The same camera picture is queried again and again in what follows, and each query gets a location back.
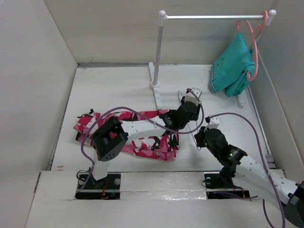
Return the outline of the pink camouflage trousers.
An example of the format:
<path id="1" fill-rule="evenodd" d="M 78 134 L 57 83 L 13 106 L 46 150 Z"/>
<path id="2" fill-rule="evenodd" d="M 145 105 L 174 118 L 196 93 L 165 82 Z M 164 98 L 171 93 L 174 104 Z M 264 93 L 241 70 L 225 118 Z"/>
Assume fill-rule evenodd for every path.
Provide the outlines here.
<path id="1" fill-rule="evenodd" d="M 101 113 L 94 112 L 93 109 L 90 112 L 78 117 L 77 123 L 73 129 L 77 131 L 76 141 L 82 142 L 87 130 L 96 121 Z M 93 134 L 99 127 L 101 127 L 107 119 L 112 116 L 118 117 L 120 121 L 139 121 L 143 118 L 130 111 L 121 111 L 110 113 L 106 117 L 102 118 L 98 124 L 91 130 L 90 135 Z M 132 140 L 125 144 L 122 148 L 122 152 L 128 153 L 134 156 L 162 160 L 173 161 L 176 158 L 176 153 L 179 150 L 179 135 L 171 134 L 166 136 L 148 136 Z"/>

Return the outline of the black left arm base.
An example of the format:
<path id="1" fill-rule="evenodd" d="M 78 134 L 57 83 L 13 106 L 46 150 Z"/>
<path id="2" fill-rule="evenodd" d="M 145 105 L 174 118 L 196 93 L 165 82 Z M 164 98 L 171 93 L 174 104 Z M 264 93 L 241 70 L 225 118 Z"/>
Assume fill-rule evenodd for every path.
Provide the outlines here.
<path id="1" fill-rule="evenodd" d="M 109 173 L 101 180 L 95 180 L 92 176 L 84 185 L 88 177 L 88 172 L 80 172 L 78 174 L 78 183 L 75 198 L 80 200 L 119 200 L 120 199 L 120 173 Z"/>

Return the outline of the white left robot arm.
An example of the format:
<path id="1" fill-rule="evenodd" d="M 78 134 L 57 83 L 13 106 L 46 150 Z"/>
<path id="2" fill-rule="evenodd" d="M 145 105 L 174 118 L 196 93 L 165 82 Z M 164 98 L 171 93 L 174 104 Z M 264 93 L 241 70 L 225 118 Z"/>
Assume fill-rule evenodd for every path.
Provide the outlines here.
<path id="1" fill-rule="evenodd" d="M 177 110 L 168 110 L 153 118 L 134 110 L 130 111 L 134 115 L 132 119 L 120 120 L 118 116 L 106 118 L 91 136 L 97 160 L 92 165 L 90 184 L 95 188 L 105 185 L 110 160 L 116 158 L 126 144 L 141 138 L 179 134 L 188 122 L 198 119 L 200 111 L 201 102 L 186 101 Z"/>

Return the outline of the blue wire hanger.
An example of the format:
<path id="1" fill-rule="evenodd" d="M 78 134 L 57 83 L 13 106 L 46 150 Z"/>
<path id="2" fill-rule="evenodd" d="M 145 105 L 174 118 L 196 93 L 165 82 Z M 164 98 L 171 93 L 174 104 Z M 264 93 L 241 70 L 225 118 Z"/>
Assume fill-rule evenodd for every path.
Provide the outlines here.
<path id="1" fill-rule="evenodd" d="M 178 95 L 179 104 L 181 104 L 181 103 L 182 103 L 183 94 L 181 93 L 181 91 L 178 91 L 177 95 Z M 190 131 L 192 130 L 191 127 L 190 127 L 190 125 L 189 125 L 189 123 L 187 123 L 187 127 L 188 127 L 188 129 L 189 129 Z M 201 148 L 197 145 L 193 132 L 191 133 L 191 137 L 192 137 L 192 139 L 193 139 L 193 142 L 194 142 L 194 144 L 195 144 L 197 150 L 200 151 Z"/>

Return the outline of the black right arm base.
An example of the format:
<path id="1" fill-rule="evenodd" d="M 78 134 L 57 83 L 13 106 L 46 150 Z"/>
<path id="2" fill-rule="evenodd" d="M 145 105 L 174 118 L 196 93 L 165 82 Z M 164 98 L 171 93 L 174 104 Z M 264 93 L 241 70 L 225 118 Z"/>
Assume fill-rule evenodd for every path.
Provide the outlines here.
<path id="1" fill-rule="evenodd" d="M 206 196 L 209 200 L 223 200 L 234 198 L 250 198 L 248 190 L 234 186 L 231 182 L 223 180 L 219 172 L 205 172 L 202 186 L 206 188 Z"/>

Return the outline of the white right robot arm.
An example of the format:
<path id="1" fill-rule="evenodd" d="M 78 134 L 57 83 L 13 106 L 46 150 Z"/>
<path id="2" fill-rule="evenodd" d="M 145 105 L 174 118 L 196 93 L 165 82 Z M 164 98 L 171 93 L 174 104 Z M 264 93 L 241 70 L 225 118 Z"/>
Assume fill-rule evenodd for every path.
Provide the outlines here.
<path id="1" fill-rule="evenodd" d="M 207 148 L 223 168 L 219 181 L 225 187 L 241 187 L 283 209 L 285 218 L 298 228 L 304 226 L 304 184 L 266 171 L 242 149 L 228 144 L 219 129 L 201 127 L 195 134 L 200 148 Z"/>

